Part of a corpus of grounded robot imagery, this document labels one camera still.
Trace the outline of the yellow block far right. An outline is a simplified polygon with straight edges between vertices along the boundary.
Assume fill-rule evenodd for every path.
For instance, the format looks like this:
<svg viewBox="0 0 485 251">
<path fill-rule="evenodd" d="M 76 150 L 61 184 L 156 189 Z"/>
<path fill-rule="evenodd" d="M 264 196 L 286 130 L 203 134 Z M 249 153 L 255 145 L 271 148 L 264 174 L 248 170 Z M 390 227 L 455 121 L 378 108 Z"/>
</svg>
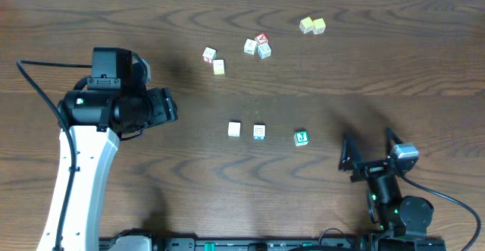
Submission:
<svg viewBox="0 0 485 251">
<path fill-rule="evenodd" d="M 312 32 L 313 32 L 314 35 L 322 34 L 322 33 L 324 33 L 326 27 L 327 27 L 327 25 L 326 25 L 323 18 L 315 19 L 315 20 L 313 20 L 313 30 L 312 30 Z"/>
</svg>

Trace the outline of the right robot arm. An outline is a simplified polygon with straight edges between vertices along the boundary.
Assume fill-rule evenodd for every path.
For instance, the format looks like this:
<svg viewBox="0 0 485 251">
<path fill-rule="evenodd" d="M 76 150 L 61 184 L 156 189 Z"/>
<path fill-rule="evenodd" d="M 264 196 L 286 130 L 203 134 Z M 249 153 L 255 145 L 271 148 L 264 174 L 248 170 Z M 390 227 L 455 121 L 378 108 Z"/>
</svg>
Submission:
<svg viewBox="0 0 485 251">
<path fill-rule="evenodd" d="M 384 159 L 366 162 L 361 157 L 352 136 L 343 135 L 343 149 L 339 170 L 351 172 L 351 182 L 368 184 L 366 200 L 371 222 L 380 226 L 379 231 L 361 235 L 354 243 L 359 250 L 445 250 L 443 240 L 428 237 L 434 207 L 425 198 L 403 196 L 398 176 L 410 171 L 419 158 L 411 143 L 405 143 L 386 130 Z"/>
</svg>

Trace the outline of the red A block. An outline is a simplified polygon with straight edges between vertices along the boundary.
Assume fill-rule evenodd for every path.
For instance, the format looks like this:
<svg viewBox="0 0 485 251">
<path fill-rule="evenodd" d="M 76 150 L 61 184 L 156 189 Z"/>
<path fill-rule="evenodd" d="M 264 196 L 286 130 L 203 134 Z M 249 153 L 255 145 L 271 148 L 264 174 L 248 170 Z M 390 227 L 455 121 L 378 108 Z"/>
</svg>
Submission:
<svg viewBox="0 0 485 251">
<path fill-rule="evenodd" d="M 255 41 L 261 45 L 269 42 L 269 38 L 265 33 L 259 33 L 255 36 Z"/>
</svg>

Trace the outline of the blue block in cluster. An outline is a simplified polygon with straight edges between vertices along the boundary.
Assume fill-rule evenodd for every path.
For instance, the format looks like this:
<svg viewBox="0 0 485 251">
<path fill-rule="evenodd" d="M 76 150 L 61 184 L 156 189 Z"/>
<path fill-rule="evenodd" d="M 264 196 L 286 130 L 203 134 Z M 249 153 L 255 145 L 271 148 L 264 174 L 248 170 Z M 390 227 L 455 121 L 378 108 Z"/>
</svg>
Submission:
<svg viewBox="0 0 485 251">
<path fill-rule="evenodd" d="M 259 44 L 257 46 L 257 51 L 260 59 L 265 59 L 271 56 L 272 50 L 268 42 Z"/>
</svg>

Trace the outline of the green J block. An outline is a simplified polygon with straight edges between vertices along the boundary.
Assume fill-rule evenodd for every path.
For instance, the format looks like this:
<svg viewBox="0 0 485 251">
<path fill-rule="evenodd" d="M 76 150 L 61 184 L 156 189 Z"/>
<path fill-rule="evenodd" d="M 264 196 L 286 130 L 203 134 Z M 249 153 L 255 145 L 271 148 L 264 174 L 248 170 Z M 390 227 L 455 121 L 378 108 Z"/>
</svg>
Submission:
<svg viewBox="0 0 485 251">
<path fill-rule="evenodd" d="M 309 136 L 306 130 L 296 131 L 294 133 L 294 142 L 296 146 L 305 146 L 309 143 Z"/>
</svg>

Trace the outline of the plain white block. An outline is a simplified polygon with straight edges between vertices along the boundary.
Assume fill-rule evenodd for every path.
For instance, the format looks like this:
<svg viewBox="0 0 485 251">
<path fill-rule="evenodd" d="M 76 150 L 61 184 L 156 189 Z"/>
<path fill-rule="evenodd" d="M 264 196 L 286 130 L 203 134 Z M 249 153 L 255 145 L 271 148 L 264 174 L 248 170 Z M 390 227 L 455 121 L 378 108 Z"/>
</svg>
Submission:
<svg viewBox="0 0 485 251">
<path fill-rule="evenodd" d="M 228 123 L 228 136 L 239 137 L 241 131 L 241 123 L 237 121 L 230 121 Z"/>
</svg>

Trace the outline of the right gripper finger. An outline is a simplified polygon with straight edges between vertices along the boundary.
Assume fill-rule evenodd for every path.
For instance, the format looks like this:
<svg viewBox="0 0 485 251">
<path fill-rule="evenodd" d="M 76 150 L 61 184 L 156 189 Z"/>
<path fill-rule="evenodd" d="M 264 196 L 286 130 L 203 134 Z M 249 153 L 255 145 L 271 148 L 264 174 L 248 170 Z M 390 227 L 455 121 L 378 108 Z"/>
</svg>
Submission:
<svg viewBox="0 0 485 251">
<path fill-rule="evenodd" d="M 343 135 L 343 147 L 340 156 L 339 171 L 353 171 L 361 164 L 361 156 L 356 142 L 349 133 Z"/>
<path fill-rule="evenodd" d="M 402 140 L 394 133 L 394 131 L 390 127 L 387 127 L 385 129 L 385 134 L 387 147 L 394 147 L 396 144 L 402 143 Z"/>
</svg>

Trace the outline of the yellow block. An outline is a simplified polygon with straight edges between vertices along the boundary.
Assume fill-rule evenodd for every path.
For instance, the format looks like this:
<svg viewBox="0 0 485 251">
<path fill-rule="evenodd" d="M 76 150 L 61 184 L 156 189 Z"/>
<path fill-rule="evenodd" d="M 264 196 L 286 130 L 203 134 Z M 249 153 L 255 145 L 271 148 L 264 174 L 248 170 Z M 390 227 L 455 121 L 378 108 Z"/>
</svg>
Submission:
<svg viewBox="0 0 485 251">
<path fill-rule="evenodd" d="M 323 18 L 315 19 L 315 20 L 313 20 L 313 30 L 312 30 L 312 32 L 313 32 L 314 35 L 322 34 L 322 33 L 324 33 L 326 27 L 327 27 L 327 25 L 326 25 Z"/>
<path fill-rule="evenodd" d="M 213 60 L 213 71 L 214 75 L 222 75 L 225 74 L 225 63 L 224 60 Z"/>
<path fill-rule="evenodd" d="M 314 29 L 314 22 L 310 17 L 306 17 L 300 20 L 299 29 L 303 33 L 309 33 Z"/>
</svg>

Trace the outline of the white red block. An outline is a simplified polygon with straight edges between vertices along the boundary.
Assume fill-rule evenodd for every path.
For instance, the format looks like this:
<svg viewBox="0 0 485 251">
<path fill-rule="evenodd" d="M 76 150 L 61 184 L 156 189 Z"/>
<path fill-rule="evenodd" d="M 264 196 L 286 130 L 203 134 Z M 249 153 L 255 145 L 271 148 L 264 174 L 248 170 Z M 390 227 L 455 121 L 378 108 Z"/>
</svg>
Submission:
<svg viewBox="0 0 485 251">
<path fill-rule="evenodd" d="M 202 54 L 202 59 L 204 62 L 212 64 L 216 56 L 217 56 L 217 51 L 215 49 L 206 47 Z"/>
</svg>

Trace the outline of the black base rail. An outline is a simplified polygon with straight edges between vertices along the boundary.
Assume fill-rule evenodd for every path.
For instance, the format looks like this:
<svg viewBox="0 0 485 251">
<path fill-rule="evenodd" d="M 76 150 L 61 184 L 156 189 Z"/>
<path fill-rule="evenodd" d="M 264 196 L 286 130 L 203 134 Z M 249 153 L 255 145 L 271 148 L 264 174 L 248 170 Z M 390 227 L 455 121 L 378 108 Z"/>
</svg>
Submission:
<svg viewBox="0 0 485 251">
<path fill-rule="evenodd" d="M 124 231 L 112 238 L 99 240 L 100 250 L 154 251 L 286 251 L 307 247 L 309 250 L 432 250 L 443 251 L 443 240 L 396 240 L 382 238 L 372 243 L 370 237 L 353 237 L 335 230 L 324 232 L 319 238 L 197 238 L 162 237 L 148 231 Z"/>
</svg>

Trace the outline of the white block in cluster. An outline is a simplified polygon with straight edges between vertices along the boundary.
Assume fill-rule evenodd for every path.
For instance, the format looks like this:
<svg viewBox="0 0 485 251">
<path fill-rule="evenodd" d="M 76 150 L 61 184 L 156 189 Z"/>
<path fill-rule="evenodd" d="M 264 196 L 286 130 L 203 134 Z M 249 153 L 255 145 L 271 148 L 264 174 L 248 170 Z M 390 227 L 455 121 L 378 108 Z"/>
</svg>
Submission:
<svg viewBox="0 0 485 251">
<path fill-rule="evenodd" d="M 254 55 L 257 49 L 258 43 L 253 39 L 247 39 L 243 48 L 246 54 Z"/>
</svg>

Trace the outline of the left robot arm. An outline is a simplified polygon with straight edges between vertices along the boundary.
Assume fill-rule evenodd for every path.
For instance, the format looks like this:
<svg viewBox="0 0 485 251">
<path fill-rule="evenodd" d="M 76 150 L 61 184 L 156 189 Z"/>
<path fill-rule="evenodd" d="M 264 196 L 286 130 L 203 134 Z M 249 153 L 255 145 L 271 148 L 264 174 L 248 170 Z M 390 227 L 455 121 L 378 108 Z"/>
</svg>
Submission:
<svg viewBox="0 0 485 251">
<path fill-rule="evenodd" d="M 168 88 L 147 89 L 149 65 L 135 52 L 96 47 L 92 73 L 55 110 L 60 162 L 39 250 L 97 250 L 108 173 L 120 142 L 177 120 Z"/>
</svg>

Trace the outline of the yellow block near centre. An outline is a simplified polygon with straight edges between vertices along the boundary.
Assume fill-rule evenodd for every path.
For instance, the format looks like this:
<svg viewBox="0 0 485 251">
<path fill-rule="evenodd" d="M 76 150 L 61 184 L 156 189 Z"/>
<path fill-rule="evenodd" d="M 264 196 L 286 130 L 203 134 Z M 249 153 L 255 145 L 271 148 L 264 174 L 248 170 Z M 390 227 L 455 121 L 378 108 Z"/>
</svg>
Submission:
<svg viewBox="0 0 485 251">
<path fill-rule="evenodd" d="M 225 63 L 224 60 L 213 60 L 213 71 L 214 75 L 222 75 L 225 74 Z"/>
</svg>

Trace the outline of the blue X block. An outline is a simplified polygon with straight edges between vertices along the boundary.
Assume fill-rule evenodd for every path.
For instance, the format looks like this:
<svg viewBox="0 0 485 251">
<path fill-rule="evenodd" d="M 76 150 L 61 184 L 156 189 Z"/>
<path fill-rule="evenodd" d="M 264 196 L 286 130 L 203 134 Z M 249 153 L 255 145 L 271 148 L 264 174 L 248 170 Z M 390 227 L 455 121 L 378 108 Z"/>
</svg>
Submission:
<svg viewBox="0 0 485 251">
<path fill-rule="evenodd" d="M 264 140 L 266 137 L 266 126 L 263 124 L 255 124 L 253 126 L 253 139 Z"/>
</svg>

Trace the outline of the yellow block far left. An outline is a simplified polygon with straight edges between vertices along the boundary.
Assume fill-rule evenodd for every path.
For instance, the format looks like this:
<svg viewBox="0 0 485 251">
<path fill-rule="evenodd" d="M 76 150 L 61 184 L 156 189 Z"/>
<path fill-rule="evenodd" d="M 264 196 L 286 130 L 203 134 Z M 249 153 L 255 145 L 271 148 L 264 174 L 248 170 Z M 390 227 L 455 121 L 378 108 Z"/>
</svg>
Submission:
<svg viewBox="0 0 485 251">
<path fill-rule="evenodd" d="M 300 20 L 299 29 L 303 33 L 309 33 L 314 29 L 314 22 L 310 17 L 306 17 Z"/>
</svg>

